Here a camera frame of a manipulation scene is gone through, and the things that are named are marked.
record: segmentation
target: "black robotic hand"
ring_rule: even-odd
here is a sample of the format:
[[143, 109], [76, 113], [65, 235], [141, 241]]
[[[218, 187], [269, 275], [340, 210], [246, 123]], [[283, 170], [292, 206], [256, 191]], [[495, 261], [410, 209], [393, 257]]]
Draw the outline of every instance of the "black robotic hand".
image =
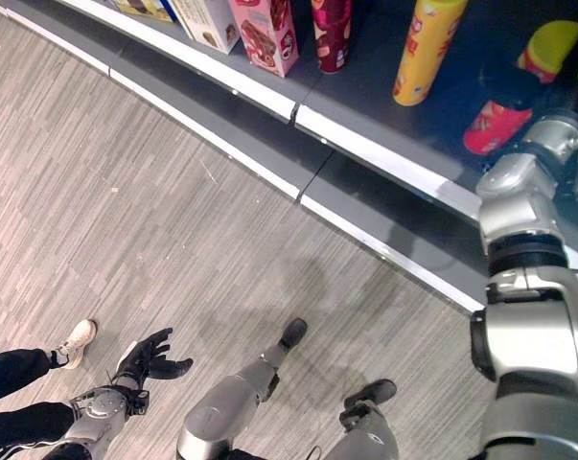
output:
[[187, 358], [183, 361], [169, 361], [165, 354], [170, 350], [170, 345], [161, 345], [172, 332], [172, 328], [167, 328], [138, 342], [118, 365], [112, 382], [120, 377], [127, 377], [135, 380], [142, 389], [148, 377], [172, 380], [186, 374], [193, 365], [193, 360]]

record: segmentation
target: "yellow can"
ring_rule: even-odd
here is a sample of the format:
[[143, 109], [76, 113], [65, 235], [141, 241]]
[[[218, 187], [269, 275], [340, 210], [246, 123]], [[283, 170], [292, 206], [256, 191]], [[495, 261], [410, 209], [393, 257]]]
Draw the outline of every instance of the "yellow can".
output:
[[468, 0], [417, 0], [393, 87], [398, 104], [416, 105], [427, 97], [467, 4]]

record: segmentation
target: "product box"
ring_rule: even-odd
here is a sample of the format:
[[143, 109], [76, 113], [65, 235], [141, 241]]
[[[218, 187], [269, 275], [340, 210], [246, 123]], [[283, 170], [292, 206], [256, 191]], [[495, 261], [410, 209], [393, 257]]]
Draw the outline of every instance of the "product box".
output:
[[229, 0], [250, 62], [285, 77], [299, 58], [289, 0]]
[[172, 22], [173, 11], [165, 8], [163, 0], [114, 0], [116, 8], [129, 14], [142, 14], [162, 21]]
[[189, 38], [227, 55], [240, 39], [227, 0], [170, 0]]

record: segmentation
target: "red and yellow product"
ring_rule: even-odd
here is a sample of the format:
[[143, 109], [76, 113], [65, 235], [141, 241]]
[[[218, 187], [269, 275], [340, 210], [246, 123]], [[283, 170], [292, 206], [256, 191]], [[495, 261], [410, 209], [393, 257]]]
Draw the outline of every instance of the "red and yellow product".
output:
[[[551, 83], [577, 40], [577, 22], [548, 22], [531, 35], [517, 59], [517, 67], [537, 76], [540, 83]], [[532, 113], [531, 108], [514, 110], [488, 101], [465, 131], [463, 144], [476, 155], [487, 155], [508, 142]]]
[[397, 104], [416, 105], [427, 97], [467, 4], [417, 0], [393, 87]]
[[348, 62], [352, 0], [312, 0], [320, 70], [333, 74]]

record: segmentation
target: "red cup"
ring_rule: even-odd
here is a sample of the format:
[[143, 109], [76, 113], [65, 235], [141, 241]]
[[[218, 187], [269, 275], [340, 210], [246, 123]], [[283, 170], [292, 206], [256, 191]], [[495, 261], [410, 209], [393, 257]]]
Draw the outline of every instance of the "red cup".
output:
[[352, 0], [312, 0], [320, 70], [333, 74], [348, 62]]
[[463, 134], [463, 144], [472, 153], [487, 155], [514, 136], [531, 114], [531, 108], [514, 110], [488, 101]]

